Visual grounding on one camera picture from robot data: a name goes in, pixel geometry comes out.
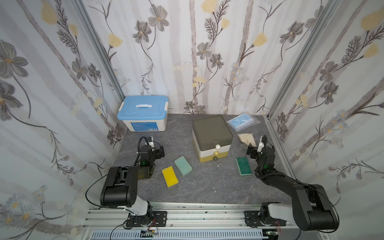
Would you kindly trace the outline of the yellow bottom drawer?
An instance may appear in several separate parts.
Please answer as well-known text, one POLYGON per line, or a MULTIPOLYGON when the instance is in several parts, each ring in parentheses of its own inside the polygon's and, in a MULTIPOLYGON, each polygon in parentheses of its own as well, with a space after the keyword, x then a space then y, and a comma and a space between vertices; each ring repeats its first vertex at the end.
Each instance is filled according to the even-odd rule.
POLYGON ((205 162, 213 161, 216 159, 225 158, 228 156, 228 154, 229 154, 229 152, 228 153, 222 153, 222 154, 219 154, 218 152, 216 152, 214 156, 209 156, 209 157, 205 157, 205 158, 200 158, 198 156, 198 158, 199 158, 200 163, 205 163, 205 162))

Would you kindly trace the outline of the green scouring sponge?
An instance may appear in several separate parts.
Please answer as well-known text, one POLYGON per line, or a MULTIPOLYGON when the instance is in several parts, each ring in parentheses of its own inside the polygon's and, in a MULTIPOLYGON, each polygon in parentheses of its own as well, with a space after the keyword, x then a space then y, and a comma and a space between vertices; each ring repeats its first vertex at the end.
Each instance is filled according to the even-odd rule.
POLYGON ((236 163, 241 176, 249 176, 252 174, 252 169, 250 167, 250 164, 247 158, 245 157, 236 158, 236 163))

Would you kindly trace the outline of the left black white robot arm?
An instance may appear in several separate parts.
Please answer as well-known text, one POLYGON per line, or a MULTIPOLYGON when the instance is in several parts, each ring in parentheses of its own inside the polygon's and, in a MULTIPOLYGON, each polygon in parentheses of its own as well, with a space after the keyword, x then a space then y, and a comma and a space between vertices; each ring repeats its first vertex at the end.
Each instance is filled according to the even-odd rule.
POLYGON ((165 156, 164 147, 145 145, 138 151, 133 166, 112 167, 104 183, 100 204, 104 208, 122 208, 129 212, 127 227, 147 227, 154 223, 150 202, 138 196, 138 181, 150 179, 155 170, 155 161, 165 156))

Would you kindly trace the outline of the white drawer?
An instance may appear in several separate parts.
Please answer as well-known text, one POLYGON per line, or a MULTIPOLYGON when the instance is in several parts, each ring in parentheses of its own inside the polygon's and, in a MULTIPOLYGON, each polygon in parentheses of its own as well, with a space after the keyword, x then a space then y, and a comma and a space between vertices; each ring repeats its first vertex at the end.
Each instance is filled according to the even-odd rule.
POLYGON ((201 151, 194 132, 193 132, 193 141, 194 141, 195 150, 200 158, 214 156, 216 152, 218 152, 219 154, 228 153, 231 147, 231 145, 226 145, 226 146, 221 146, 219 149, 214 147, 213 149, 201 151))

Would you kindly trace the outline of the mint green sponge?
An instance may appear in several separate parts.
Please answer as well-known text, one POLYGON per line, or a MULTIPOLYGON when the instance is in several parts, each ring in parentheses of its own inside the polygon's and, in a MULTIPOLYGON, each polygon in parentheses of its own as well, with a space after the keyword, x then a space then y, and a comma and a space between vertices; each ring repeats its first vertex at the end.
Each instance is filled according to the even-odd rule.
POLYGON ((193 169, 184 156, 181 156, 178 159, 174 160, 174 163, 183 176, 190 173, 193 169))

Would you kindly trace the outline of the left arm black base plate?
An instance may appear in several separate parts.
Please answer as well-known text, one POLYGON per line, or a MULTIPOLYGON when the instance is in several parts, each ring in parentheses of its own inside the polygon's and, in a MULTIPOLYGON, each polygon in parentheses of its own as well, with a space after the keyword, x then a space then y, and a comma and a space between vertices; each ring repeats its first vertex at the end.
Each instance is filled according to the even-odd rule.
POLYGON ((165 227, 167 224, 167 211, 154 211, 149 212, 144 216, 134 216, 129 214, 124 227, 126 229, 138 228, 138 227, 165 227))

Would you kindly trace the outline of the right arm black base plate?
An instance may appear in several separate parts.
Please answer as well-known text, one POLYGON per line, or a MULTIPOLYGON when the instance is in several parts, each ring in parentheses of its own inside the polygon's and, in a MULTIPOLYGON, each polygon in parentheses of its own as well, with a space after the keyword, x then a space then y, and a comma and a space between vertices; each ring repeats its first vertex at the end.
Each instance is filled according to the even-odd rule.
POLYGON ((267 214, 260 214, 259 211, 244 211, 245 223, 247 227, 284 227, 287 222, 274 219, 267 214))

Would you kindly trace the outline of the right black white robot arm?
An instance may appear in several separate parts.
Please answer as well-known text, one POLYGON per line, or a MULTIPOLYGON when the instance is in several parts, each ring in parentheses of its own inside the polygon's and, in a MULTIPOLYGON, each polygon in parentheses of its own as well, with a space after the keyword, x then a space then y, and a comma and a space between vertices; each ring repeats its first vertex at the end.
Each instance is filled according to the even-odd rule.
POLYGON ((249 144, 247 155, 255 159, 255 176, 264 184, 284 192, 292 199, 292 214, 302 231, 336 231, 340 217, 321 185, 309 185, 276 170, 275 148, 270 144, 261 151, 249 144))

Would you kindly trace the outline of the olive green drawer cabinet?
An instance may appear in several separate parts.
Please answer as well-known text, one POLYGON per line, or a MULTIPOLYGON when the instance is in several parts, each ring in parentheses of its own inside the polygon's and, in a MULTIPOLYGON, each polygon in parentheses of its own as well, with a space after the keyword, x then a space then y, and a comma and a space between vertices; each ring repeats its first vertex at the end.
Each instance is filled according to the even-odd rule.
POLYGON ((233 134, 222 115, 212 115, 193 120, 193 132, 200 151, 232 144, 233 134))

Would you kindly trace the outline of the yellow sponge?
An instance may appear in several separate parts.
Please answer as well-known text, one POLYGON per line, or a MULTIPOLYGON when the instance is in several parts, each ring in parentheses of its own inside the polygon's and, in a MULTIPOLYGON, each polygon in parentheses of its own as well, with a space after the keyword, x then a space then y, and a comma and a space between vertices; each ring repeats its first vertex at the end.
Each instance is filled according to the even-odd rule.
POLYGON ((162 169, 162 174, 166 181, 167 187, 170 188, 179 183, 179 180, 175 174, 175 171, 172 166, 169 166, 165 169, 162 169))

